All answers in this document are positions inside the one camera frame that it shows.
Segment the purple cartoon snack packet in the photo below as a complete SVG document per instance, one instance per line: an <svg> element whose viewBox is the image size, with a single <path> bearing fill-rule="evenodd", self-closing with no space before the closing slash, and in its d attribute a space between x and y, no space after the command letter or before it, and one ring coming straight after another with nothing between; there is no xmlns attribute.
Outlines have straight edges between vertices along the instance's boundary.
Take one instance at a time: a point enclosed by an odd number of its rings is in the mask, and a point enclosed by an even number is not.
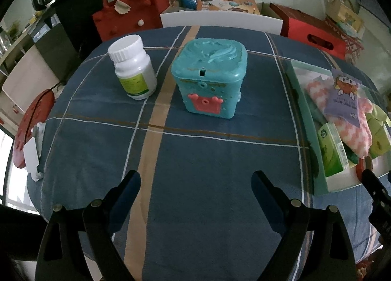
<svg viewBox="0 0 391 281"><path fill-rule="evenodd" d="M338 69L331 69L331 73L333 82L324 110L326 118L339 118L359 127L358 90L361 81Z"/></svg>

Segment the green small carton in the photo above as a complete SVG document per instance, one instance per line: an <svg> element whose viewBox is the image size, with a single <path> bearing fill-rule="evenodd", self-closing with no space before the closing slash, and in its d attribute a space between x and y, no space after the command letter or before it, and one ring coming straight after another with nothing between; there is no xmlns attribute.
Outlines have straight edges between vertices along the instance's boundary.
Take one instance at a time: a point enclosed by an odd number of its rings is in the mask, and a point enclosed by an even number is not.
<svg viewBox="0 0 391 281"><path fill-rule="evenodd" d="M328 122L317 131L325 176L348 169L349 163L343 142L334 123Z"/></svg>

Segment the white pill bottle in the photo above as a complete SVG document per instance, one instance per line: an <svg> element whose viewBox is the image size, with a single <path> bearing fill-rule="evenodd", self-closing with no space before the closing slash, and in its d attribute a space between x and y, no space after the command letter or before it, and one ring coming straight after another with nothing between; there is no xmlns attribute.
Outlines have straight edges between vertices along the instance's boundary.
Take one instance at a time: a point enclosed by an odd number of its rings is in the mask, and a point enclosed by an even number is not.
<svg viewBox="0 0 391 281"><path fill-rule="evenodd" d="M128 96L134 100L143 100L155 92L156 73L139 35L126 35L116 40L109 46L107 53Z"/></svg>

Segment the red cardboard box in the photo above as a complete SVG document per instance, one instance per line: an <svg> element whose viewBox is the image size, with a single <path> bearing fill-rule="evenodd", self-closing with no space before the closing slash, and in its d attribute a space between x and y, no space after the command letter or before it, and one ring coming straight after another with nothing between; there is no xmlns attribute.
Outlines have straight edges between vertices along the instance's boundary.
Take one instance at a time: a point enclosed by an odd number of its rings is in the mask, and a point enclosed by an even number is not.
<svg viewBox="0 0 391 281"><path fill-rule="evenodd" d="M270 8L282 19L281 35L345 60L346 43L325 21L300 10L270 3Z"/></svg>

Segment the green tissue pack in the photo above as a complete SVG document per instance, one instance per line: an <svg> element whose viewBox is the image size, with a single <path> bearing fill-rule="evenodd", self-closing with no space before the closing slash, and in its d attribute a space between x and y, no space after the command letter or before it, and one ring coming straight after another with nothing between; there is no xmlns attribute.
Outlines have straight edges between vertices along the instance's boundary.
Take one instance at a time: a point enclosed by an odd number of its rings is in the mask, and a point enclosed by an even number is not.
<svg viewBox="0 0 391 281"><path fill-rule="evenodd" d="M369 149L369 154L372 159L375 159L388 151L390 151L390 133L388 126L384 124L372 136L372 145Z"/></svg>

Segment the red tape roll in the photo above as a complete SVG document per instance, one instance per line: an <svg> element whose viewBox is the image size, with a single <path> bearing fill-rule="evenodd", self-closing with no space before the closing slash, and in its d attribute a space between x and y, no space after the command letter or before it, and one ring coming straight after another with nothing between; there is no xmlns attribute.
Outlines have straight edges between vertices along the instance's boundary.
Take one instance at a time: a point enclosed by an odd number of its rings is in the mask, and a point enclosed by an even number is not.
<svg viewBox="0 0 391 281"><path fill-rule="evenodd" d="M366 169L369 169L370 171L373 170L373 163L370 155L366 156L364 159L359 159L358 164L355 167L355 172L359 181L362 180L362 172Z"/></svg>

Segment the white plastic bracket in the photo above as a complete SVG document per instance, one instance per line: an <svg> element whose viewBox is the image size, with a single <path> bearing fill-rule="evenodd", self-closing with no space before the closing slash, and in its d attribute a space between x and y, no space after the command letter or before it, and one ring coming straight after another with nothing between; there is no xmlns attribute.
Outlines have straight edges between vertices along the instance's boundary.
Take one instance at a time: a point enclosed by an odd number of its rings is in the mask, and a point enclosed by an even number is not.
<svg viewBox="0 0 391 281"><path fill-rule="evenodd" d="M46 124L38 122L32 129L32 137L26 142L23 147L24 161L26 170L31 176L31 179L38 182L43 178L43 173L38 172L38 165L43 150L43 138L46 129Z"/></svg>

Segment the pink white wavy cloth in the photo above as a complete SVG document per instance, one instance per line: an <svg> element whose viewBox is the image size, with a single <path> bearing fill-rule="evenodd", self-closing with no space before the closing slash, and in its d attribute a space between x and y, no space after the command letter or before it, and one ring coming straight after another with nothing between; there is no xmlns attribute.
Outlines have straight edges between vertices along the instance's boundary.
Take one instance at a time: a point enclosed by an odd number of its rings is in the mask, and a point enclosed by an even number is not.
<svg viewBox="0 0 391 281"><path fill-rule="evenodd" d="M313 80L305 87L309 97L325 118L324 110L331 86L330 80ZM335 124L342 142L349 146L358 158L363 159L368 156L369 148L372 145L372 134L366 118L366 114L372 112L372 102L366 98L358 97L358 111L359 127L346 123L339 118L326 118L326 120Z"/></svg>

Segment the teal plastic toy box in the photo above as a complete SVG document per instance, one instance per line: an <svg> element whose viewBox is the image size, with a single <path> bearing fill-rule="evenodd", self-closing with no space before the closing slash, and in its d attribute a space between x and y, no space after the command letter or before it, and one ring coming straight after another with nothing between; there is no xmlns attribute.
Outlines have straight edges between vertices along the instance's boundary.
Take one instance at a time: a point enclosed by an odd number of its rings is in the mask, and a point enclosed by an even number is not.
<svg viewBox="0 0 391 281"><path fill-rule="evenodd" d="M197 38L171 65L187 111L231 119L247 73L245 46L231 39Z"/></svg>

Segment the yellow green cloth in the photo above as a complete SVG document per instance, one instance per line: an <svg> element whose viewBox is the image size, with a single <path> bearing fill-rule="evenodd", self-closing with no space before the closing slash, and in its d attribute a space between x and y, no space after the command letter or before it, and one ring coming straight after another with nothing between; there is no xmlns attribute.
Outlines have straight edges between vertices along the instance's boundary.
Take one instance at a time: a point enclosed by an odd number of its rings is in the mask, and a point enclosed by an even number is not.
<svg viewBox="0 0 391 281"><path fill-rule="evenodd" d="M388 114L377 104L372 103L372 112L366 114L367 123L370 129L372 136L375 132L384 124L388 126L388 131L390 128L390 118Z"/></svg>

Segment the orange toy box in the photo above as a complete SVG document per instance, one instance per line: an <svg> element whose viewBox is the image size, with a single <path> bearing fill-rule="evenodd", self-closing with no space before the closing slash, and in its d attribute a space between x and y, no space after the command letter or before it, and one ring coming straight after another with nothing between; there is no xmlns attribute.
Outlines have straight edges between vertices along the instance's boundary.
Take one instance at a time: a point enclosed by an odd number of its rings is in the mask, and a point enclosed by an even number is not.
<svg viewBox="0 0 391 281"><path fill-rule="evenodd" d="M254 0L197 0L197 10L221 10L261 15Z"/></svg>

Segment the blue plaid tablecloth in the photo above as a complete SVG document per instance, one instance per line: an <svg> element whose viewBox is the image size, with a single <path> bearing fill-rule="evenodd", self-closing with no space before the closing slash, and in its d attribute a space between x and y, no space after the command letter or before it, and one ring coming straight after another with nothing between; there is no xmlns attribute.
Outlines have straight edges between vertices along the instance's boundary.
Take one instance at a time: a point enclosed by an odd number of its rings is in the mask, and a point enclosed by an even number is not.
<svg viewBox="0 0 391 281"><path fill-rule="evenodd" d="M200 37L234 39L248 50L231 119L188 112L171 76L182 46ZM280 240L250 186L261 170L309 207L336 205L356 259L379 246L368 221L372 201L362 186L310 193L315 156L286 75L293 59L336 67L361 80L381 103L364 72L264 32L177 27L141 32L141 38L158 78L150 98L127 96L104 42L85 56L52 108L39 166L43 178L27 182L43 217L57 204L86 207L136 170L141 191L114 243L137 280L256 280Z"/></svg>

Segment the beige gift bag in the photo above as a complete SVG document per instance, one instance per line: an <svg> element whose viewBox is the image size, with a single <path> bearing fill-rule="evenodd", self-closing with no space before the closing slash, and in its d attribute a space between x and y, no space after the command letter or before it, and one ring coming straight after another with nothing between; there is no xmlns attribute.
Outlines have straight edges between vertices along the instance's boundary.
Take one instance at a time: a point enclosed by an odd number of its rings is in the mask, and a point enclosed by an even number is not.
<svg viewBox="0 0 391 281"><path fill-rule="evenodd" d="M364 21L354 11L350 0L327 0L326 15L347 35L362 38L365 32Z"/></svg>

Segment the green yellow scrub sponge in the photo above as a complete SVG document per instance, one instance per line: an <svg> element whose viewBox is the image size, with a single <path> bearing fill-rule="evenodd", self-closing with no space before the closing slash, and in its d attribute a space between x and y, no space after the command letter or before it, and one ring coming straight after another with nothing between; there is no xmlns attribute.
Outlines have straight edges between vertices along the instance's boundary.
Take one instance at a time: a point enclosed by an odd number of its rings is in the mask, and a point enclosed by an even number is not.
<svg viewBox="0 0 391 281"><path fill-rule="evenodd" d="M321 126L328 123L324 115L321 113L321 111L317 108L314 101L309 97L308 94L305 94L305 99L307 100L307 104L309 106L309 110L312 114L312 119L314 121L314 125L316 130L319 130ZM343 143L343 147L345 150L345 153L347 155L347 158L350 163L358 164L358 156L351 150L349 146L347 146L345 143Z"/></svg>

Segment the red felt handbag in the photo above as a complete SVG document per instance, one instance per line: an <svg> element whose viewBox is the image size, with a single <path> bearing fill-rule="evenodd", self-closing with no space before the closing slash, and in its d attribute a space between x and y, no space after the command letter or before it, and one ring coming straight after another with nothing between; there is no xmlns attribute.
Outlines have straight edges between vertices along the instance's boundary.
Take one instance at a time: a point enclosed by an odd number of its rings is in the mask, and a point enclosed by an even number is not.
<svg viewBox="0 0 391 281"><path fill-rule="evenodd" d="M142 30L162 27L160 15L169 0L103 0L103 8L93 15L102 41Z"/></svg>

